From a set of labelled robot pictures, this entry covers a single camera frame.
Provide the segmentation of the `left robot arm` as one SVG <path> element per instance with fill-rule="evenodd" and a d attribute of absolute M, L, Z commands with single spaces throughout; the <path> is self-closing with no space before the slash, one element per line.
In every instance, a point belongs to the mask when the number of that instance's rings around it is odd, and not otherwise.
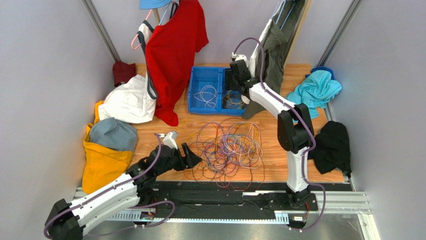
<path fill-rule="evenodd" d="M 81 240 L 113 215 L 129 208 L 153 208 L 152 185 L 171 170 L 192 169 L 202 158 L 186 143 L 181 148 L 158 145 L 125 173 L 95 192 L 77 200 L 57 201 L 45 222 L 44 236 L 50 240 Z"/>

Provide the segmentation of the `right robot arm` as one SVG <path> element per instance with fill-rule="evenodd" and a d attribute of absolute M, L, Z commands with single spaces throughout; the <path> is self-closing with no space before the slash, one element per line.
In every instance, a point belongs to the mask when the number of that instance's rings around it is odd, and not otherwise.
<path fill-rule="evenodd" d="M 286 151 L 288 178 L 284 203 L 291 209 L 305 206 L 310 194 L 307 180 L 308 150 L 315 146 L 308 107 L 286 100 L 266 83 L 251 76 L 245 60 L 234 59 L 226 77 L 231 90 L 256 102 L 277 120 L 277 139 Z"/>

